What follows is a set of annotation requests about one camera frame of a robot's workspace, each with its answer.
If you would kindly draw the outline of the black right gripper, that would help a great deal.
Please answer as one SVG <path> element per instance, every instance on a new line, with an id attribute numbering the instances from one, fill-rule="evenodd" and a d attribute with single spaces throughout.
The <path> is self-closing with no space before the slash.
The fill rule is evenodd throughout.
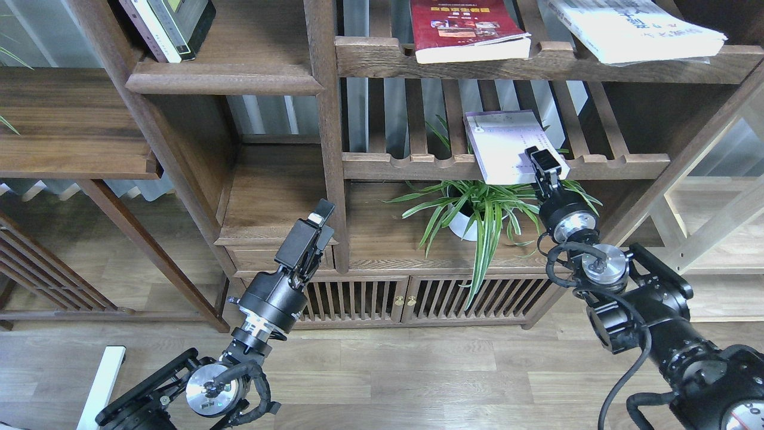
<path id="1" fill-rule="evenodd" d="M 531 146 L 525 150 L 537 177 L 538 216 L 554 242 L 565 242 L 584 229 L 596 229 L 598 215 L 587 198 L 566 188 L 557 175 L 562 166 L 548 149 Z"/>

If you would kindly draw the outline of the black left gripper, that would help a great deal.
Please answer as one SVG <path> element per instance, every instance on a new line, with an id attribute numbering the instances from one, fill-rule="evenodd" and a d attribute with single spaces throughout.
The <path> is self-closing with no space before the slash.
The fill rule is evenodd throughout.
<path id="1" fill-rule="evenodd" d="M 324 226 L 335 204 L 320 199 L 306 222 L 297 222 L 275 256 L 275 272 L 259 272 L 241 297 L 229 297 L 245 313 L 242 329 L 256 335 L 259 330 L 289 334 L 307 304 L 304 285 L 315 274 L 323 250 L 334 234 Z"/>

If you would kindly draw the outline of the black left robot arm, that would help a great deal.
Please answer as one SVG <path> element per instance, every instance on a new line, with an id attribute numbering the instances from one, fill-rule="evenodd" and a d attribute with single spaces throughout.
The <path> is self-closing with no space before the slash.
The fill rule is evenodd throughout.
<path id="1" fill-rule="evenodd" d="M 173 429 L 167 409 L 179 395 L 196 414 L 217 418 L 215 429 L 276 414 L 262 368 L 269 340 L 286 340 L 306 307 L 306 283 L 315 274 L 332 239 L 326 221 L 335 205 L 322 199 L 307 219 L 299 219 L 275 256 L 275 272 L 259 272 L 241 297 L 230 297 L 245 314 L 219 358 L 198 357 L 190 348 L 106 406 L 95 422 L 104 429 Z"/>

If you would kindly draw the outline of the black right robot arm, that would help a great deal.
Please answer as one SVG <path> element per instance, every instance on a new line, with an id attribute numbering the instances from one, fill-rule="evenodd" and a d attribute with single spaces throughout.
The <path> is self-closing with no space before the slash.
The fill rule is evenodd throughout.
<path id="1" fill-rule="evenodd" d="M 553 153 L 531 147 L 526 154 L 542 204 L 538 215 L 556 243 L 547 254 L 549 279 L 587 302 L 605 349 L 642 349 L 606 397 L 597 427 L 604 427 L 615 395 L 650 358 L 670 390 L 628 397 L 627 411 L 638 428 L 651 428 L 641 406 L 668 405 L 688 429 L 761 429 L 762 354 L 746 345 L 719 349 L 700 335 L 689 321 L 688 282 L 637 243 L 622 251 L 600 242 L 597 215 L 581 194 L 564 188 Z"/>

